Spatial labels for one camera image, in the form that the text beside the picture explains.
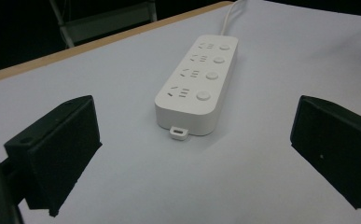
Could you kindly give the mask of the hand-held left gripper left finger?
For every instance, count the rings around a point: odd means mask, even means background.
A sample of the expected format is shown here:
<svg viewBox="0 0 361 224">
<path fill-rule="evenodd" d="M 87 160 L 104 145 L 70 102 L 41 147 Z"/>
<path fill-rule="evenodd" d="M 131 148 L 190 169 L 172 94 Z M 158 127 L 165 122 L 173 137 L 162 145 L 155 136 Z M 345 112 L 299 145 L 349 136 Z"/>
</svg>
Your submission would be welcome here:
<svg viewBox="0 0 361 224">
<path fill-rule="evenodd" d="M 15 201 L 57 216 L 101 145 L 92 96 L 58 105 L 5 143 Z"/>
</svg>

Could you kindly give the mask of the metal stand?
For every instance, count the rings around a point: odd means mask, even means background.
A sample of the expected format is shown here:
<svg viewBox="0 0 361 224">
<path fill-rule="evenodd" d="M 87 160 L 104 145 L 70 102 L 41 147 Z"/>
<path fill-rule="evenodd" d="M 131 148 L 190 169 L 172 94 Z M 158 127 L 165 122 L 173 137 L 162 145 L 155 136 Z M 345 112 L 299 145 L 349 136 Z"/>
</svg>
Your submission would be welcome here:
<svg viewBox="0 0 361 224">
<path fill-rule="evenodd" d="M 49 0 L 49 3 L 67 48 L 73 48 L 75 43 L 158 20 L 156 0 L 132 0 L 129 6 L 75 20 L 65 19 L 65 11 L 71 15 L 71 0 L 64 0 L 63 9 L 59 8 L 57 0 Z"/>
</svg>

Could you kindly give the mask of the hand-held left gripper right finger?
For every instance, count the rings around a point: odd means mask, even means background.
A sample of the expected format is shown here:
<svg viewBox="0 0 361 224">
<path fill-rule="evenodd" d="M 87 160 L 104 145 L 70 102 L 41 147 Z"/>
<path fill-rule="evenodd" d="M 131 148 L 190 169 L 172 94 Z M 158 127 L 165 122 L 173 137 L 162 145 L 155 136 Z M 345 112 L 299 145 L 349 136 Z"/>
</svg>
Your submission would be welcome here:
<svg viewBox="0 0 361 224">
<path fill-rule="evenodd" d="M 327 100 L 303 95 L 290 141 L 353 208 L 361 208 L 361 116 Z"/>
</svg>

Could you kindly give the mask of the white power strip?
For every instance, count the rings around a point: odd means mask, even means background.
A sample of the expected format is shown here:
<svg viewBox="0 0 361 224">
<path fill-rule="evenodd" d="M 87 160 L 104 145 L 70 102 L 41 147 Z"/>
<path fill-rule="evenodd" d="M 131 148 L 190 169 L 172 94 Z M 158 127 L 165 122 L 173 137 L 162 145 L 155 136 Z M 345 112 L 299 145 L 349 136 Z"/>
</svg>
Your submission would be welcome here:
<svg viewBox="0 0 361 224">
<path fill-rule="evenodd" d="M 207 135 L 218 121 L 236 63 L 238 39 L 202 35 L 155 97 L 157 123 L 176 140 Z"/>
</svg>

